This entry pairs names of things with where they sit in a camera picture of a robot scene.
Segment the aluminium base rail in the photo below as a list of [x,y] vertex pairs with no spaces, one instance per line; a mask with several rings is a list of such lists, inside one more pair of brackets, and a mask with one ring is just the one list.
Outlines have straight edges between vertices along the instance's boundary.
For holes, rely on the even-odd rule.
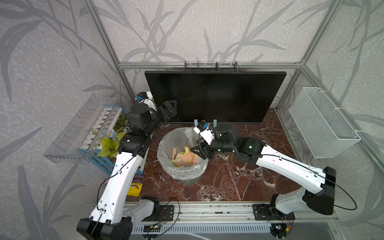
[[[256,223],[253,205],[267,204],[267,202],[179,202],[171,201],[174,205],[174,220],[177,224],[229,224],[229,223]],[[314,211],[294,212],[295,223],[339,222],[340,219],[334,212],[331,216],[321,215]]]

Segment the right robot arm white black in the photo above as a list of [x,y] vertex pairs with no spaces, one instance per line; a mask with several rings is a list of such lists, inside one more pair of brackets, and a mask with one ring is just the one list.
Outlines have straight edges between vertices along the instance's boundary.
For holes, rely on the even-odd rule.
[[263,141],[240,136],[235,125],[222,122],[216,127],[202,121],[194,127],[199,136],[191,151],[211,160],[215,154],[233,154],[238,160],[272,170],[301,186],[287,194],[273,195],[268,212],[284,217],[295,211],[312,210],[330,216],[334,212],[337,172],[316,168],[290,158]]

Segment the pile of discarded sticky notes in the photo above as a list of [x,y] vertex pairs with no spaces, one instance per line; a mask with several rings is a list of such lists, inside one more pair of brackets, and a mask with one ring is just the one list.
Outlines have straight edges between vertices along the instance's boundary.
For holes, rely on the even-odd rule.
[[184,150],[184,152],[179,152],[177,148],[173,148],[171,163],[178,168],[196,165],[199,156],[192,153],[189,147],[184,147]]

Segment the green artificial plant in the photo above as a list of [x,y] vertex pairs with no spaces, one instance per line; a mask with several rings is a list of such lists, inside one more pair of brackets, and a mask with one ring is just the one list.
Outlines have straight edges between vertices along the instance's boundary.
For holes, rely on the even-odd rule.
[[118,117],[115,126],[104,133],[104,137],[100,142],[102,148],[98,152],[97,157],[115,159],[119,153],[120,141],[129,130],[130,120],[128,115],[122,113]]

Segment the black flat monitor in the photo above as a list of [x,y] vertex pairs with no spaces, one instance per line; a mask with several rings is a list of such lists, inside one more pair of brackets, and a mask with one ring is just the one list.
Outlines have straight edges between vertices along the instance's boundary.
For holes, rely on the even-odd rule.
[[286,72],[146,71],[157,104],[177,101],[174,123],[263,122]]

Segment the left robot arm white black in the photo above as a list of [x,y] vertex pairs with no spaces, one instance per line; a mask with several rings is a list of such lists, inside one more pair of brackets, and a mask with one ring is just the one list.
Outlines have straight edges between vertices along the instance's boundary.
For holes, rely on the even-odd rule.
[[165,101],[151,108],[137,103],[129,113],[130,129],[120,140],[118,154],[107,186],[98,196],[90,217],[80,219],[77,232],[88,240],[127,240],[133,228],[144,219],[160,219],[160,203],[146,197],[124,211],[124,204],[137,169],[153,142],[152,134],[162,123],[177,115],[177,101]]

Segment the clear plastic tray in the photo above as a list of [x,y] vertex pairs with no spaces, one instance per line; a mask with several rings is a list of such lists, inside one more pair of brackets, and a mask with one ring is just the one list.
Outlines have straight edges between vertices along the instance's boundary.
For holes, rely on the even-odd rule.
[[91,95],[43,156],[56,164],[89,163],[120,110],[118,99]]

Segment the small green circuit board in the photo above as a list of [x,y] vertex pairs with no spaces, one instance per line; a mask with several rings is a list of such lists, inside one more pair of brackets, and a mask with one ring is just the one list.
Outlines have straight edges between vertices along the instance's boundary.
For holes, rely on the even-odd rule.
[[161,225],[145,225],[143,228],[144,233],[159,233],[161,231]]

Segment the grey bin with plastic bag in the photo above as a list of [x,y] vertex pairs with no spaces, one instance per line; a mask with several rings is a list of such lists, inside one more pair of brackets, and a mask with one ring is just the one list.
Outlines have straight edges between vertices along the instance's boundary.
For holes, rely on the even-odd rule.
[[163,170],[174,180],[189,186],[197,183],[208,166],[208,159],[192,152],[199,135],[192,127],[167,133],[159,143],[157,159]]

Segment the yellow purple tool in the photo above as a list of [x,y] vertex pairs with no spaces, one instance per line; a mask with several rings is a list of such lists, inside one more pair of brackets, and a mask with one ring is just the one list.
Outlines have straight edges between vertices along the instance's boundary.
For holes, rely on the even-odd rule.
[[143,179],[144,179],[144,176],[142,176],[142,175],[135,175],[134,176],[132,183],[131,183],[131,186],[129,188],[129,191],[127,193],[128,196],[131,196],[131,197],[139,197],[140,196],[142,188],[143,188],[143,183],[142,183]]

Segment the blue white wooden crate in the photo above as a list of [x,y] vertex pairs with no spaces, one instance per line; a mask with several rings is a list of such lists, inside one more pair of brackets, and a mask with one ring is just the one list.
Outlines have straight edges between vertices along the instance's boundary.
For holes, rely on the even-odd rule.
[[92,149],[92,143],[99,145],[90,158],[90,161],[111,175],[114,168],[120,140],[128,131],[128,115],[122,108],[116,109],[112,106],[106,106],[99,114],[99,117],[93,128],[82,144],[77,146],[77,153],[85,154]]

